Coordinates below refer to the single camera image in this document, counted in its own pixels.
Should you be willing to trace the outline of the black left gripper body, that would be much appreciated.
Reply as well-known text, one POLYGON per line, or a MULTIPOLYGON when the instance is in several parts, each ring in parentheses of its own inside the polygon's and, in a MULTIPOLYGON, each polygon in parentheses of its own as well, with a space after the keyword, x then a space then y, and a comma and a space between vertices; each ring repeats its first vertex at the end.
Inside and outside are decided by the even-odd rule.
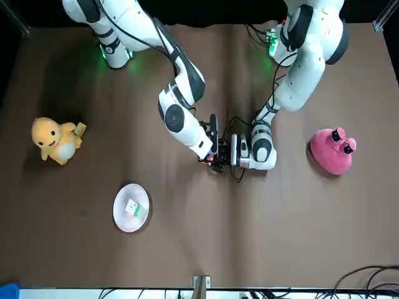
POLYGON ((221 150, 221 160, 224 161, 225 166, 231 165, 231 143, 229 141, 226 141, 226 146, 221 150))

